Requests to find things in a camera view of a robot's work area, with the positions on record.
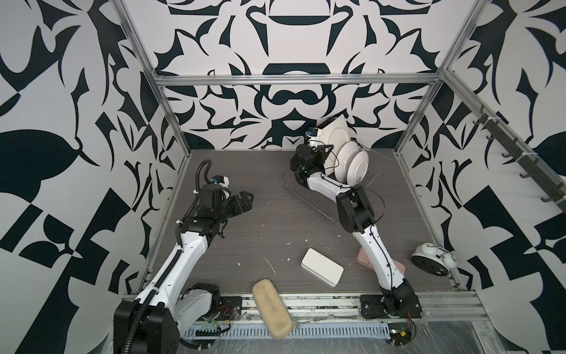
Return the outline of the white square plate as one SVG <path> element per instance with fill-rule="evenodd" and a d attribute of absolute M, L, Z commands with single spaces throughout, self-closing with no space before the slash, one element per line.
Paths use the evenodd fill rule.
<path fill-rule="evenodd" d="M 318 133 L 314 144 L 320 145 L 322 148 L 327 145 L 333 146 L 324 162 L 325 174 L 329 176 L 334 173 L 336 164 L 339 164 L 337 157 L 340 149 L 351 141 L 349 127 L 344 117 L 333 117 L 324 121 L 317 129 Z"/>

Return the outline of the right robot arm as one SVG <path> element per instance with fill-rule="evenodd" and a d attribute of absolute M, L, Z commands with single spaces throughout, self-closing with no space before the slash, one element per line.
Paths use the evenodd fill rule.
<path fill-rule="evenodd" d="M 290 170 L 302 187 L 336 203 L 340 225 L 352 233 L 377 275 L 381 296 L 362 296 L 362 317 L 385 316 L 419 319 L 422 307 L 405 275 L 395 265 L 377 230 L 377 219 L 364 188 L 342 184 L 325 174 L 324 162 L 333 146 L 300 144 L 290 160 Z"/>

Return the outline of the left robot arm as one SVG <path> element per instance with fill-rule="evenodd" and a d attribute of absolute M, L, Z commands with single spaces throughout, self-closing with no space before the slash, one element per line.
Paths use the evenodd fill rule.
<path fill-rule="evenodd" d="M 220 306 L 217 286 L 198 283 L 183 289 L 197 262 L 230 218 L 251 211 L 254 195 L 236 195 L 217 180 L 196 189 L 188 212 L 177 222 L 176 245 L 155 277 L 136 299 L 122 301 L 113 316 L 115 353 L 176 353 L 183 345 L 199 346 L 183 335 Z"/>

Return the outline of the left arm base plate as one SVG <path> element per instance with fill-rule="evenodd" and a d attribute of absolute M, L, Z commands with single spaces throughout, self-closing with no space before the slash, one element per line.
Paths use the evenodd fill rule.
<path fill-rule="evenodd" d="M 209 317 L 216 321 L 235 320 L 241 315 L 243 298 L 241 296 L 220 296 L 212 300 Z"/>

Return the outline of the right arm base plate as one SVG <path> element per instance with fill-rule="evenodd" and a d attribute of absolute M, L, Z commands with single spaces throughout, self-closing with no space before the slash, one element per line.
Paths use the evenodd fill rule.
<path fill-rule="evenodd" d="M 397 299 L 393 295 L 360 296 L 361 316 L 364 319 L 404 318 L 420 319 L 422 307 L 417 295 Z"/>

